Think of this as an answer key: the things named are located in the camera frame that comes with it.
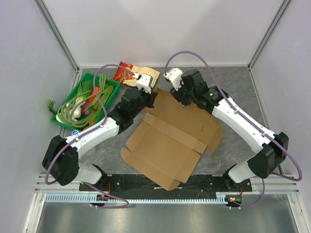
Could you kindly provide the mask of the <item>brown cardboard box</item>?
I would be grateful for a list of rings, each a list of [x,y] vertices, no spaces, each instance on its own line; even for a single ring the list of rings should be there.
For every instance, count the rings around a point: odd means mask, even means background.
[[[163,89],[153,108],[121,149],[129,166],[167,191],[186,183],[205,150],[214,153],[223,130],[218,120],[194,103],[182,107]]]

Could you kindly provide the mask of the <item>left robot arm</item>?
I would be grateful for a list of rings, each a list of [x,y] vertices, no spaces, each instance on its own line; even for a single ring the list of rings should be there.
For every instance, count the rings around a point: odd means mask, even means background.
[[[61,186],[71,182],[89,183],[96,191],[105,189],[107,180],[102,169],[93,164],[86,166],[80,158],[99,143],[114,137],[128,129],[134,118],[146,107],[153,108],[157,93],[129,88],[122,95],[119,103],[106,118],[90,128],[63,138],[59,135],[51,139],[42,161],[46,169],[46,184],[52,184],[49,177]]]

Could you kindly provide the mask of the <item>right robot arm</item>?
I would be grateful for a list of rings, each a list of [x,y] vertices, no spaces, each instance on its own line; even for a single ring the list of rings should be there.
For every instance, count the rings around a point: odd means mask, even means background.
[[[285,148],[289,138],[285,133],[275,134],[246,114],[229,95],[217,86],[208,86],[196,70],[182,72],[172,68],[164,75],[172,84],[170,93],[183,106],[191,103],[220,119],[234,130],[252,149],[255,155],[248,161],[232,166],[223,178],[223,187],[234,191],[244,180],[258,176],[267,178],[285,159],[286,154],[274,143]]]

